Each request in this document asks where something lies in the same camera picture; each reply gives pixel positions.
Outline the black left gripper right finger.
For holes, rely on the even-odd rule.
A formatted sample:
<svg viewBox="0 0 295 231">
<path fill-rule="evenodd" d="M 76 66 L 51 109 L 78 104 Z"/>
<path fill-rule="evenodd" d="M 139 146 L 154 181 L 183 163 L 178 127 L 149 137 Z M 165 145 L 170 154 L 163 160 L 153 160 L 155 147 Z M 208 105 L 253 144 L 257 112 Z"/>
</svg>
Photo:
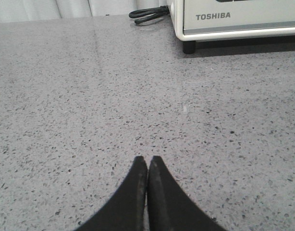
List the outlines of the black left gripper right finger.
<svg viewBox="0 0 295 231">
<path fill-rule="evenodd" d="M 223 231 L 185 194 L 160 156 L 150 162 L 147 208 L 151 231 Z"/>
</svg>

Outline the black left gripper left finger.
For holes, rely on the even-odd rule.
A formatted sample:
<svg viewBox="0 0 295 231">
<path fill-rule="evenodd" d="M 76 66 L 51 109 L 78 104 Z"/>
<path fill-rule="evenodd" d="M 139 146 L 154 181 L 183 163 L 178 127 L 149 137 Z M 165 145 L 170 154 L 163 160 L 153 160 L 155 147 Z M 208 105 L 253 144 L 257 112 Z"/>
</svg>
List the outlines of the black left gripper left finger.
<svg viewBox="0 0 295 231">
<path fill-rule="evenodd" d="M 142 156 L 134 158 L 124 181 L 108 202 L 78 231 L 142 231 L 148 168 Z"/>
</svg>

